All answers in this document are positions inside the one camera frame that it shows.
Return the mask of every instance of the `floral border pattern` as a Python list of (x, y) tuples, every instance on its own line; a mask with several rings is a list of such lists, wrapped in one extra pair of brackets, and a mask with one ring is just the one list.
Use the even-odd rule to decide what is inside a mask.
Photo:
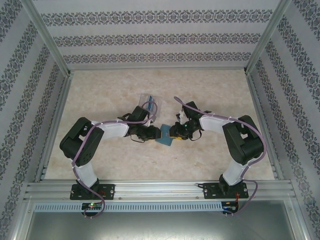
[(19, 0), (7, 0), (0, 11), (0, 43), (2, 43), (22, 9)]
[(38, 59), (31, 72), (29, 80), (25, 86), (17, 110), (14, 113), (12, 122), (10, 123), (9, 130), (6, 131), (7, 135), (4, 137), (2, 148), (0, 150), (0, 180), (3, 179), (3, 174), (6, 172), (6, 166), (11, 158), (12, 151), (16, 145), (19, 137), (21, 127), (26, 119), (27, 112), (31, 105), (31, 101), (35, 95), (41, 75), (49, 58), (50, 51), (46, 45), (41, 49)]
[[(312, 226), (315, 229), (316, 236), (320, 238), (319, 208), (316, 206), (316, 199), (313, 197), (313, 192), (310, 190), (310, 184), (308, 182), (305, 170), (301, 167), (300, 159), (295, 149), (295, 144), (292, 141), (290, 132), (288, 131), (287, 123), (284, 120), (284, 116), (280, 109), (279, 102), (276, 98), (276, 94), (273, 90), (269, 76), (261, 59), (258, 60), (255, 67), (258, 71), (260, 80), (262, 82), (266, 97), (268, 99), (271, 111), (273, 113), (275, 123), (277, 124), (280, 138), (282, 140), (284, 149), (287, 153), (288, 161), (291, 164), (295, 180), (297, 182), (299, 190), (301, 191), (300, 194), (303, 197), (303, 203), (306, 206), (306, 211), (309, 213), (309, 219), (312, 221)], [(259, 98), (259, 94), (254, 81), (253, 85)]]
[[(50, 77), (48, 79), (46, 88), (44, 90), (37, 114), (33, 122), (33, 126), (31, 127), (31, 131), (29, 133), (26, 146), (24, 148), (23, 154), (21, 156), (21, 160), (19, 162), (19, 167), (14, 176), (14, 181), (10, 189), (10, 195), (7, 198), (8, 201), (4, 204), (4, 211), (2, 212), (2, 217), (0, 219), (0, 239), (6, 239), (6, 235), (9, 231), (9, 225), (12, 221), (15, 209), (17, 207), (17, 202), (19, 200), (21, 188), (23, 186), (24, 180), (26, 179), (26, 174), (28, 172), (29, 164), (32, 160), (34, 148), (37, 144), (37, 139), (40, 134), (40, 129), (44, 123), (46, 112), (49, 106), (49, 102), (50, 102), (55, 84), (57, 82), (59, 72), (60, 72), (60, 69), (57, 63), (55, 63), (53, 65), (52, 71), (50, 73)], [(51, 122), (54, 116), (54, 112), (55, 112), (55, 109), (52, 114)]]
[(25, 29), (19, 44), (14, 50), (14, 54), (4, 70), (3, 75), (0, 78), (0, 112), (3, 110), (3, 106), (6, 104), (13, 84), (16, 82), (18, 74), (21, 71), (23, 63), (26, 61), (27, 55), (31, 46), (34, 44), (38, 31), (35, 25), (30, 21), (29, 25)]
[(248, 61), (251, 52), (170, 52), (64, 55), (67, 64)]
[(320, 41), (320, 7), (315, 0), (294, 0), (295, 6), (310, 26), (316, 39)]
[(320, 111), (320, 81), (319, 73), (316, 72), (314, 64), (310, 61), (307, 52), (302, 47), (297, 34), (294, 32), (287, 18), (284, 16), (279, 22), (277, 29), (286, 43), (295, 65), (298, 67), (306, 86), (309, 88), (315, 104)]
[(315, 132), (309, 124), (309, 119), (304, 112), (304, 108), (300, 103), (294, 85), (291, 83), (289, 75), (287, 74), (274, 43), (269, 41), (265, 46), (265, 50), (273, 65), (273, 69), (279, 78), (283, 93), (290, 105), (290, 109), (297, 126), (300, 129), (300, 133), (302, 134), (302, 139), (305, 142), (308, 153), (311, 155), (310, 158), (313, 161), (313, 166), (317, 169), (317, 174), (320, 175), (320, 144), (317, 142), (318, 139), (315, 137)]
[(175, 23), (266, 23), (271, 9), (43, 13), (48, 26)]
[(96, 36), (58, 36), (58, 47), (164, 45), (164, 44), (256, 44), (260, 33), (179, 33)]

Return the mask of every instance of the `purple cable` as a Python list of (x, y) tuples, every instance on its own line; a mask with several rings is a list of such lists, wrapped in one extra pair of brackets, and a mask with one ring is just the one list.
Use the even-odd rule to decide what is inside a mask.
[(222, 119), (222, 120), (231, 120), (231, 121), (234, 121), (234, 122), (237, 122), (237, 123), (240, 123), (240, 124), (243, 124), (244, 126), (250, 128), (252, 131), (254, 131), (258, 137), (260, 138), (261, 142), (262, 142), (262, 145), (263, 145), (263, 153), (262, 155), (257, 159), (257, 160), (254, 160), (252, 162), (250, 162), (248, 164), (248, 166), (245, 167), (245, 169), (243, 170), (242, 174), (240, 175), (240, 178), (242, 178), (245, 182), (251, 182), (251, 183), (255, 183), (255, 189), (253, 191), (253, 194), (250, 196), (250, 198), (248, 199), (248, 201), (246, 202), (246, 204), (239, 210), (237, 211), (235, 214), (238, 214), (239, 212), (241, 212), (249, 203), (250, 201), (254, 198), (257, 190), (258, 190), (258, 183), (255, 181), (255, 180), (248, 180), (248, 179), (244, 179), (244, 175), (245, 173), (248, 171), (248, 169), (250, 168), (250, 166), (252, 164), (255, 164), (255, 163), (258, 163), (260, 162), (267, 154), (267, 144), (266, 144), (266, 141), (264, 139), (264, 137), (262, 136), (262, 134), (257, 130), (255, 129), (253, 126), (251, 126), (250, 124), (244, 122), (244, 121), (241, 121), (239, 119), (236, 119), (236, 118), (233, 118), (233, 117), (226, 117), (226, 116), (220, 116), (220, 115), (217, 115), (217, 114), (210, 114), (210, 113), (206, 113), (204, 111), (200, 111), (199, 109), (195, 109), (191, 106), (188, 106), (187, 104), (185, 104), (179, 97), (175, 96), (174, 99), (180, 103), (181, 105), (193, 110), (193, 111), (196, 111), (200, 114), (203, 114), (203, 115), (207, 115), (207, 116), (210, 116), (210, 117), (214, 117), (214, 118), (218, 118), (218, 119)]
[[(146, 104), (148, 104), (148, 103), (153, 103), (153, 104), (154, 104), (154, 106), (155, 106), (155, 111), (154, 111), (154, 114), (153, 114), (152, 116), (150, 116), (150, 117), (149, 117), (148, 119), (146, 119), (146, 120), (143, 120), (143, 121), (109, 120), (109, 121), (98, 122), (97, 124), (93, 125), (93, 126), (89, 129), (89, 131), (88, 131), (88, 133), (86, 134), (86, 136), (85, 136), (85, 138), (84, 138), (84, 140), (83, 140), (83, 142), (82, 142), (82, 144), (81, 144), (78, 152), (76, 153), (74, 159), (72, 160), (72, 162), (71, 162), (72, 170), (73, 170), (73, 173), (74, 173), (76, 179), (78, 180), (78, 182), (79, 182), (85, 189), (87, 189), (88, 191), (90, 191), (91, 193), (93, 193), (94, 195), (96, 195), (97, 197), (99, 197), (99, 198), (101, 199), (101, 203), (102, 203), (102, 205), (103, 205), (101, 211), (98, 212), (98, 213), (97, 213), (96, 215), (94, 215), (94, 216), (90, 216), (90, 217), (89, 217), (90, 219), (96, 218), (96, 217), (98, 217), (99, 215), (101, 215), (101, 214), (104, 212), (104, 210), (105, 210), (105, 208), (106, 208), (106, 201), (104, 200), (104, 198), (103, 198), (100, 194), (98, 194), (97, 192), (93, 191), (90, 187), (88, 187), (87, 185), (85, 185), (85, 183), (84, 183), (83, 181), (81, 181), (81, 179), (80, 179), (80, 177), (79, 177), (79, 175), (77, 174), (77, 171), (76, 171), (76, 161), (77, 161), (77, 159), (78, 159), (78, 157), (79, 157), (82, 149), (84, 148), (84, 146), (85, 146), (85, 144), (86, 144), (86, 142), (87, 142), (90, 134), (92, 133), (92, 131), (93, 131), (96, 127), (98, 127), (98, 126), (100, 126), (100, 125), (104, 125), (104, 124), (114, 124), (114, 123), (120, 123), (120, 124), (145, 124), (146, 122), (148, 122), (149, 120), (151, 120), (151, 119), (154, 117), (154, 115), (156, 115), (156, 113), (157, 113), (157, 111), (158, 111), (158, 105), (157, 105), (154, 101), (146, 101), (141, 107), (143, 108), (143, 106), (146, 105)], [(86, 211), (87, 211), (87, 209), (84, 210), (83, 215), (84, 215), (85, 218), (88, 218), (88, 216), (86, 215)]]

